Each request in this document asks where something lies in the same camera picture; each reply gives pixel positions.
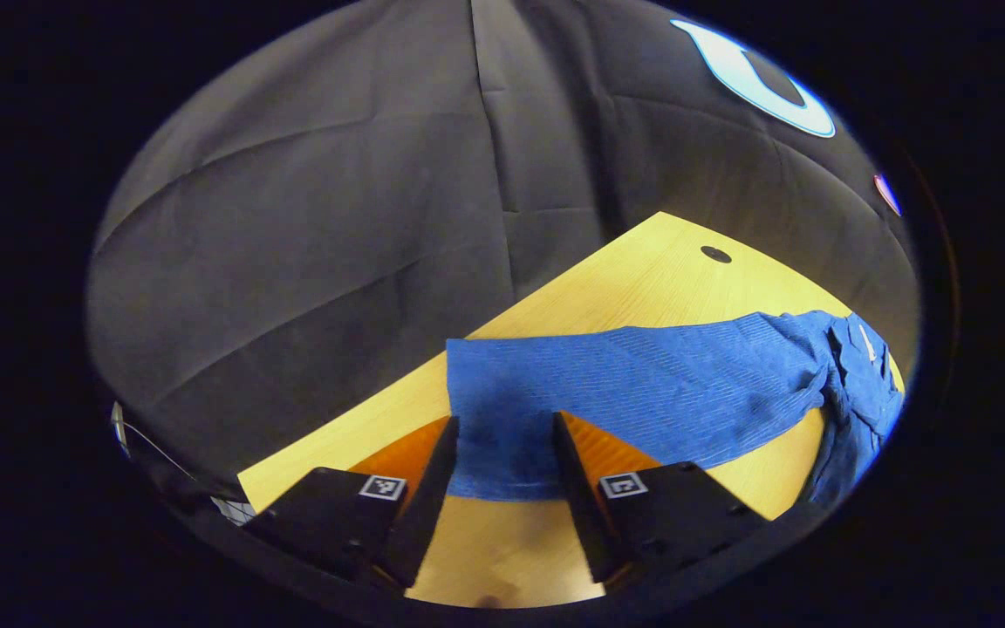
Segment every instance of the blue shirt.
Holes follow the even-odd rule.
[[[869,466],[902,395],[888,349],[857,315],[741,319],[602,334],[447,342],[459,417],[449,493],[562,497],[552,417],[566,410],[661,464],[721,465],[827,406],[807,496],[834,503]]]

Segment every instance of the wooden table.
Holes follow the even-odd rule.
[[[702,246],[725,251],[714,261]],[[813,281],[726,235],[659,214],[627,231],[470,339],[593,334],[625,326],[664,328],[744,315],[850,315]],[[904,390],[897,366],[894,382]],[[255,510],[318,466],[347,469],[383,446],[450,413],[440,354],[374,397],[239,473]],[[788,432],[709,474],[773,519],[797,500],[821,444],[814,409]],[[603,595],[587,570],[564,500],[504,503],[447,496],[418,582],[407,597],[449,605],[555,605]]]

